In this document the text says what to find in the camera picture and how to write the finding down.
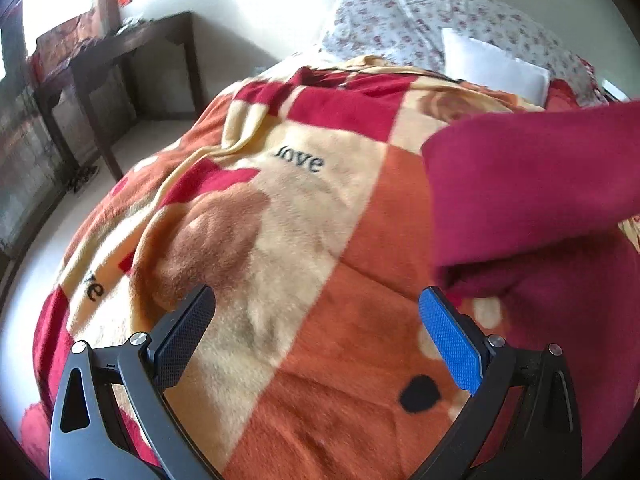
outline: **magenta cloth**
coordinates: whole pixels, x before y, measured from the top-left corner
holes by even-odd
[[[487,114],[422,146],[440,283],[500,297],[512,345],[562,346],[584,472],[620,432],[640,381],[640,255],[616,227],[640,212],[639,118],[640,102]]]

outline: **white floral pillowcase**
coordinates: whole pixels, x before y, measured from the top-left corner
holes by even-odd
[[[578,56],[551,31],[497,0],[337,0],[321,47],[340,59],[375,54],[444,71],[442,29],[494,44],[567,81],[581,106],[599,104]]]

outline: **wooden desk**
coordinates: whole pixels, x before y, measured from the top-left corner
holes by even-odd
[[[181,44],[184,47],[191,98],[195,108],[194,115],[197,117],[203,113],[205,99],[193,41],[193,15],[190,12],[182,12],[161,20],[143,23],[139,27],[126,30],[119,36],[104,38],[100,43],[84,50],[71,59],[64,70],[49,77],[35,90],[34,98],[40,107],[40,112],[49,129],[51,138],[58,145],[61,152],[67,155],[65,158],[68,158],[71,150],[53,117],[52,110],[60,102],[60,94],[63,89],[68,86],[74,86],[78,104],[87,118],[89,126],[91,126],[100,155],[104,158],[110,173],[116,181],[123,177],[122,169],[111,151],[111,143],[98,120],[90,95],[93,90],[103,85],[111,67],[119,65],[122,68],[127,94],[129,94],[136,114],[140,117],[142,110],[138,99],[138,88],[130,65],[130,56],[138,47],[160,38],[169,40],[174,44]]]

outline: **silver screw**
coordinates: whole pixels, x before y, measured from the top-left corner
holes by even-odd
[[[84,352],[84,349],[86,348],[86,343],[84,341],[77,341],[74,343],[74,345],[71,347],[71,351],[74,354],[81,354],[82,352]]]
[[[136,332],[129,338],[132,345],[142,345],[146,341],[146,334],[144,332]]]
[[[549,351],[553,355],[562,355],[562,348],[560,348],[560,345],[557,345],[556,343],[551,343],[549,345]]]
[[[491,334],[489,336],[489,344],[494,348],[502,348],[506,341],[501,335]]]

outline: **blue gripper pad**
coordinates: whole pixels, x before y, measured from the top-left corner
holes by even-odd
[[[467,390],[474,395],[482,381],[482,360],[479,352],[454,318],[455,307],[444,298],[444,295],[440,298],[430,287],[420,295],[418,309],[420,318],[453,380],[461,390]]]

